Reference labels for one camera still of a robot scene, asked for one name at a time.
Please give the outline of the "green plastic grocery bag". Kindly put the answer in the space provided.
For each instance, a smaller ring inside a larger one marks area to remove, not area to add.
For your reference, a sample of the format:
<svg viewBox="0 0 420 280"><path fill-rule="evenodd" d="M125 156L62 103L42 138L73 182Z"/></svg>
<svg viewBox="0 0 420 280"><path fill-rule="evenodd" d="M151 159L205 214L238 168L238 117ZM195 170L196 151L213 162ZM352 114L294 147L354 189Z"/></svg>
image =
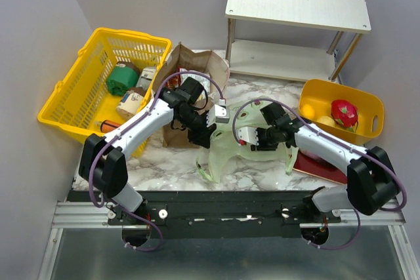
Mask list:
<svg viewBox="0 0 420 280"><path fill-rule="evenodd" d="M236 128L267 128L268 124L260 110L269 103L268 101L255 101L248 105L238 115ZM220 182L221 176L226 174L228 161L233 157L256 162L281 161L285 163L285 173L291 174L298 154L297 148L287 148L285 144L279 144L275 151L251 151L248 146L240 146L234 139L231 122L218 123L210 141L208 150L200 149L196 157L196 168L204 179L216 183Z"/></svg>

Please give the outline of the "white chips packet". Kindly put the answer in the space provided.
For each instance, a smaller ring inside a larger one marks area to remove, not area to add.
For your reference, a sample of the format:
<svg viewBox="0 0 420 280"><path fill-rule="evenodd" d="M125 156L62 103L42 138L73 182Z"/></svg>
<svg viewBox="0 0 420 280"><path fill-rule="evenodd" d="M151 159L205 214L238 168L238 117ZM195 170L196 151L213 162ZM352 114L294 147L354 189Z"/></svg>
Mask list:
<svg viewBox="0 0 420 280"><path fill-rule="evenodd" d="M207 80L206 78L196 75L196 74L191 74L191 73L187 73L187 74L180 74L180 82L183 84L187 78L192 78L195 79L197 82L199 82L204 90L201 92L200 96L198 97L197 101L201 101L205 99L206 94L210 93L210 81Z"/></svg>

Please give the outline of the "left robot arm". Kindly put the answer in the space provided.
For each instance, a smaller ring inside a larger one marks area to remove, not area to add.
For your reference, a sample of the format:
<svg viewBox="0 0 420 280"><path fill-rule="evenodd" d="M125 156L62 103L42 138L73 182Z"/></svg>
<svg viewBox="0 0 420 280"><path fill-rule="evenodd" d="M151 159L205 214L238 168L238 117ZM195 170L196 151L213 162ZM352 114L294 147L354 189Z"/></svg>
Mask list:
<svg viewBox="0 0 420 280"><path fill-rule="evenodd" d="M106 199L123 207L123 217L131 224L145 218L143 196L128 183L126 158L155 131L173 121L188 130L188 141L210 147L210 137L216 126L207 125L207 112L198 113L194 106L203 85L188 77L174 90L162 87L154 99L122 126L100 137L90 135L83 145L78 174Z"/></svg>

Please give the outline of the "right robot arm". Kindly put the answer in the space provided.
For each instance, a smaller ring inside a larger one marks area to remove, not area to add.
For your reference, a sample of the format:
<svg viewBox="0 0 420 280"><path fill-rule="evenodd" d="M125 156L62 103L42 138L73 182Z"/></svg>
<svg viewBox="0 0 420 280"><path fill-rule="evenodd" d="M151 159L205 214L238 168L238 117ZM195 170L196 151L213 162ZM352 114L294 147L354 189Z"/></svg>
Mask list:
<svg viewBox="0 0 420 280"><path fill-rule="evenodd" d="M291 119L276 103L260 111L268 126L256 129L253 151L273 151L284 144L317 155L346 176L345 185L318 188L303 199L299 210L309 222L317 222L335 209L355 209L372 215L400 193L385 150L344 142L301 117Z"/></svg>

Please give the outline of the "brown paper bag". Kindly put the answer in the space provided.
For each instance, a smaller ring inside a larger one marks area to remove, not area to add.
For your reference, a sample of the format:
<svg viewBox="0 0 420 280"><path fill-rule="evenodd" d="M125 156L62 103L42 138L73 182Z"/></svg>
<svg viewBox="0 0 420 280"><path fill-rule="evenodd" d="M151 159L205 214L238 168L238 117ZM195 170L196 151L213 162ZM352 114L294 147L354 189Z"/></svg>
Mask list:
<svg viewBox="0 0 420 280"><path fill-rule="evenodd" d="M210 100L206 106L207 109L219 98L217 87L224 90L230 77L228 62L215 51L203 50L194 52L180 43L172 50L165 63L155 74L154 80L152 81L152 90L156 92L161 82L172 73L177 72L180 68L207 74L216 82L215 85L211 85L209 91ZM199 148L199 146L188 141L188 132L186 130L181 131L180 123L178 122L174 124L173 128L170 125L163 127L163 145L167 148L178 149Z"/></svg>

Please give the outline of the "yellow potato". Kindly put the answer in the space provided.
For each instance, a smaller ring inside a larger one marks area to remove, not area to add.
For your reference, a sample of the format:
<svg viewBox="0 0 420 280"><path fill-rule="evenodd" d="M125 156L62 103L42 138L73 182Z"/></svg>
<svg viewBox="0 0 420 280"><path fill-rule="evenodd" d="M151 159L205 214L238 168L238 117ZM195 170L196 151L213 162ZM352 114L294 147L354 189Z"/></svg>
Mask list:
<svg viewBox="0 0 420 280"><path fill-rule="evenodd" d="M316 120L318 123L324 124L329 127L335 127L336 123L335 120L330 116L321 116Z"/></svg>

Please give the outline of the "red dragon fruit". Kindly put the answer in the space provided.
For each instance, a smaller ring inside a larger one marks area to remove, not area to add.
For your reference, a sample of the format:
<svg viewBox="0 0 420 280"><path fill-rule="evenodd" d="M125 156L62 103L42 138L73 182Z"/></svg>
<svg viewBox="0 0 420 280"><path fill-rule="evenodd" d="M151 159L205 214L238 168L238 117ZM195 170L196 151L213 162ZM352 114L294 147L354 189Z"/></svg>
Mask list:
<svg viewBox="0 0 420 280"><path fill-rule="evenodd" d="M340 127L350 132L358 128L358 109L346 100L334 100L331 103L331 116Z"/></svg>

